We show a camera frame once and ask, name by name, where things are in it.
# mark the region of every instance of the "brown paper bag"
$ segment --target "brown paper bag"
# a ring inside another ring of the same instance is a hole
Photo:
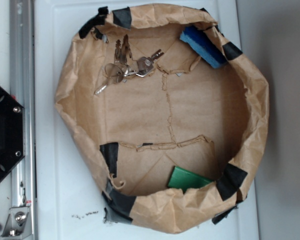
[[[179,40],[190,25],[208,36],[226,65],[213,69]],[[151,74],[95,95],[126,34],[130,61],[158,49],[165,54]],[[180,233],[211,219],[247,197],[265,149],[268,83],[202,10],[100,8],[72,39],[55,101],[116,222]],[[168,188],[174,166],[214,182],[185,193]]]

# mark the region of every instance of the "blue sponge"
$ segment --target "blue sponge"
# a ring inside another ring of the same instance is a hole
[[[214,69],[220,68],[227,63],[227,59],[209,40],[207,35],[195,26],[186,27],[180,36],[180,40],[188,43]]]

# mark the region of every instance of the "bolt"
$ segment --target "bolt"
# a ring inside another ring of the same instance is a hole
[[[21,111],[21,108],[19,107],[19,106],[15,106],[14,108],[13,108],[13,111],[17,114],[17,113],[20,113],[20,111]]]
[[[21,221],[24,221],[27,218],[27,216],[21,211],[18,212],[14,217],[17,223],[20,223]]]
[[[17,230],[16,229],[10,230],[10,236],[11,237],[16,236],[16,235],[17,235]]]

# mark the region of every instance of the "white surface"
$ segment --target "white surface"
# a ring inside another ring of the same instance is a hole
[[[0,86],[10,92],[9,1],[0,1]],[[0,224],[5,226],[11,208],[11,175],[0,183]]]
[[[238,0],[243,52],[270,86],[256,177],[261,240],[300,240],[300,0]]]
[[[9,0],[0,1],[0,86],[10,92]]]
[[[205,7],[220,20],[221,31],[240,45],[234,0],[160,1]],[[38,232],[40,240],[77,239],[213,239],[258,240],[255,190],[227,219],[205,222],[179,235],[122,223],[103,223],[105,203],[79,155],[65,124],[54,109],[54,94],[72,37],[98,13],[150,1],[35,1],[35,90]]]

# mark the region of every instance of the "black electrical tape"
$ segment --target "black electrical tape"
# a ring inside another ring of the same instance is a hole
[[[105,207],[105,221],[110,221],[114,223],[122,223],[122,224],[132,224],[133,219],[131,217],[127,217],[120,212],[112,209],[111,207]]]
[[[108,165],[109,172],[113,177],[117,177],[117,161],[118,161],[119,143],[111,142],[100,145],[100,152],[102,153],[106,164]]]
[[[79,30],[79,36],[81,39],[84,39],[90,30],[96,25],[105,25],[106,17],[109,14],[109,10],[107,6],[100,7],[98,9],[98,14],[87,21]]]
[[[95,34],[95,37],[96,37],[97,39],[102,39],[102,37],[104,36],[104,35],[99,31],[98,28],[95,28],[95,29],[94,29],[94,34]]]
[[[231,61],[233,59],[236,59],[240,55],[243,54],[243,52],[237,48],[236,45],[234,45],[232,42],[228,42],[225,45],[222,46],[224,55],[228,61]]]
[[[216,188],[223,201],[232,197],[241,187],[248,173],[230,163],[223,171],[222,177],[216,181]]]
[[[229,213],[232,212],[233,209],[236,209],[237,208],[237,205],[235,205],[234,207],[230,208],[229,210],[223,212],[223,213],[220,213],[218,215],[216,215],[214,218],[212,218],[212,223],[214,225],[217,225],[218,223],[221,222],[221,220],[223,220],[224,218],[228,217]]]
[[[112,11],[112,13],[113,13],[113,23],[115,25],[118,25],[125,29],[131,28],[132,17],[131,17],[131,11],[129,7],[114,10]]]
[[[204,7],[201,8],[200,10],[201,10],[201,11],[204,11],[204,12],[206,12],[206,13],[208,13],[208,14],[210,14]]]
[[[135,204],[136,196],[127,196],[113,188],[111,182],[108,181],[106,185],[106,192],[110,196],[109,199],[104,193],[102,193],[104,199],[106,200],[108,206],[118,215],[120,215],[125,220],[131,220],[129,217],[132,207]]]

